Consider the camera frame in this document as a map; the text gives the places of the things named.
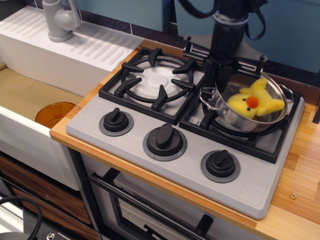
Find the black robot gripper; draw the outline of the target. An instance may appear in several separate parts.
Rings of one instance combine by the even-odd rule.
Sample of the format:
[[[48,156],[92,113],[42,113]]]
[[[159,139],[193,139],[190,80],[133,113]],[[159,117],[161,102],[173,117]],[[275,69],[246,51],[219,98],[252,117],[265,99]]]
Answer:
[[[248,20],[216,20],[213,33],[184,37],[186,57],[200,60],[205,65],[204,87],[215,87],[220,93],[226,89],[236,72],[260,75],[268,58],[250,47],[244,40],[259,40],[266,33],[266,22],[261,20],[263,29],[257,36],[251,36]]]

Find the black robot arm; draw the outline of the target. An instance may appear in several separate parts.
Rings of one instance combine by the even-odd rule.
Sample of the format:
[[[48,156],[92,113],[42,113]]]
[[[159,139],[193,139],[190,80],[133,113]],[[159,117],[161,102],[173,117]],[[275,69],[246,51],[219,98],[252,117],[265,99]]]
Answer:
[[[186,35],[184,56],[203,61],[206,87],[215,87],[222,93],[232,75],[244,70],[250,76],[260,77],[263,64],[268,57],[250,47],[244,40],[259,40],[265,35],[263,29],[257,36],[250,35],[250,14],[257,14],[262,26],[266,26],[260,7],[265,0],[216,0],[212,9],[202,12],[188,0],[180,1],[183,8],[198,19],[212,17],[214,20],[211,35]],[[245,64],[253,66],[245,70]]]

